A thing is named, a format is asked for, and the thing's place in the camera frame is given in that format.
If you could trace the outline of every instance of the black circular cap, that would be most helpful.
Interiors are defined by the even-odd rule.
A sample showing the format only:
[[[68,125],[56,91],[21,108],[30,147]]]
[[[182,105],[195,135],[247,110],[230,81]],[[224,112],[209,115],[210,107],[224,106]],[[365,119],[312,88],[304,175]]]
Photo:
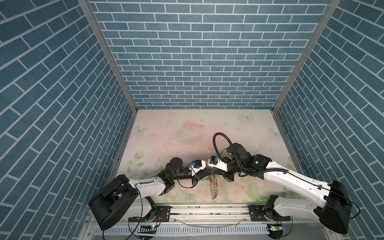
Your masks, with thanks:
[[[172,169],[178,169],[183,166],[183,160],[179,157],[174,157],[169,161],[169,165]]]

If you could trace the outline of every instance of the floral tabletop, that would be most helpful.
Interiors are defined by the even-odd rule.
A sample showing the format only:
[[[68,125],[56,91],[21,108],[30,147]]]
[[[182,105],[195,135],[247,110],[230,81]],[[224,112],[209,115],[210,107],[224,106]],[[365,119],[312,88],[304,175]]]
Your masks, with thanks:
[[[154,177],[173,158],[179,157],[184,166],[200,159],[207,161],[216,155],[212,136],[226,134],[252,155],[262,154],[296,170],[269,110],[139,110],[117,172],[129,179]],[[218,136],[219,151],[228,147],[227,141]],[[180,180],[191,186],[191,180]],[[197,187],[175,187],[162,196],[152,196],[157,203],[187,202],[266,202],[269,195],[288,198],[301,196],[279,184],[258,177],[239,177],[227,182],[217,176],[218,194],[212,199],[210,181],[201,180]]]

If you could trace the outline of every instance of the table surface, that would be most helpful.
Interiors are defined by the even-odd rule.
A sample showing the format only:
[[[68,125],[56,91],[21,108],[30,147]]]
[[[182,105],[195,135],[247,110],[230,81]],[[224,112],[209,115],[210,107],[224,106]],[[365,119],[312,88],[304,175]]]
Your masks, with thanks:
[[[154,177],[173,158],[179,157],[184,166],[195,159],[208,160],[216,155],[212,137],[216,132],[226,134],[252,155],[262,154],[294,170],[287,147],[281,138],[269,110],[139,110],[121,159],[117,175],[129,179]],[[228,147],[227,141],[216,137],[219,151]],[[201,180],[198,186],[184,189],[177,182],[162,196],[152,196],[157,203],[189,202],[265,202],[269,195],[287,198],[301,196],[279,184],[258,177],[238,177],[227,182],[217,176],[218,194],[212,199],[210,181]],[[180,180],[191,186],[191,180]]]

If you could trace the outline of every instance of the brick wallpaper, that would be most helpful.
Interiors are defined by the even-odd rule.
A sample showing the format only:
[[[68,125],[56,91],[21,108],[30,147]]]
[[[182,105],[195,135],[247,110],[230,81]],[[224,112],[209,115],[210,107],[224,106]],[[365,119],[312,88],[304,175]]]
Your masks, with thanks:
[[[77,0],[0,1],[0,239],[73,239],[132,111]]]
[[[271,108],[329,0],[91,0],[139,108]]]
[[[339,180],[362,207],[351,240],[384,239],[383,12],[342,0],[277,111],[306,174]]]

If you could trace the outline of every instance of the robotic arm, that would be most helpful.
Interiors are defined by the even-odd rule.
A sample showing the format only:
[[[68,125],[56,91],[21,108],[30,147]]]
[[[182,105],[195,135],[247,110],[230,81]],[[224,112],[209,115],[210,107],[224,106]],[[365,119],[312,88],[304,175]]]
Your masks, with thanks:
[[[149,197],[163,195],[174,186],[174,179],[191,179],[192,187],[199,180],[215,175],[222,175],[229,182],[234,181],[234,174],[245,172],[247,175],[259,177],[281,184],[308,200],[285,199],[271,195],[264,206],[265,216],[276,221],[285,216],[304,217],[319,220],[324,226],[337,233],[348,231],[351,202],[342,183],[327,183],[309,178],[291,171],[270,158],[257,154],[252,156],[242,145],[230,143],[227,152],[232,159],[222,158],[217,151],[215,137],[214,147],[218,157],[212,156],[208,162],[195,160],[190,167],[183,167],[180,158],[173,158],[165,169],[154,178],[129,180],[119,175],[107,184],[89,201],[101,230],[116,224],[121,218],[142,217],[152,219],[156,213],[156,204]]]

